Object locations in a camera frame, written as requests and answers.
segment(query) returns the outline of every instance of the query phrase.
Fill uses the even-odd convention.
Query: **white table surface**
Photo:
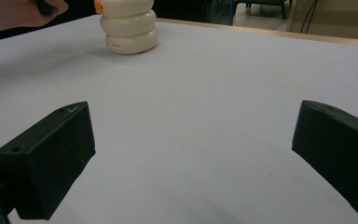
[[[97,154],[50,224],[358,223],[291,150],[302,100],[358,117],[358,47],[157,28],[132,56],[107,49],[99,16],[0,41],[0,147],[89,102]]]

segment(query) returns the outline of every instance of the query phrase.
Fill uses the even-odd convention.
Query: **white rings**
[[[158,32],[156,28],[136,36],[117,37],[106,35],[106,45],[117,54],[135,54],[147,51],[158,43]]]
[[[103,15],[106,17],[129,17],[146,13],[154,0],[101,0]]]
[[[151,31],[155,24],[156,13],[153,10],[133,17],[101,17],[101,27],[104,32],[120,37],[144,34]]]

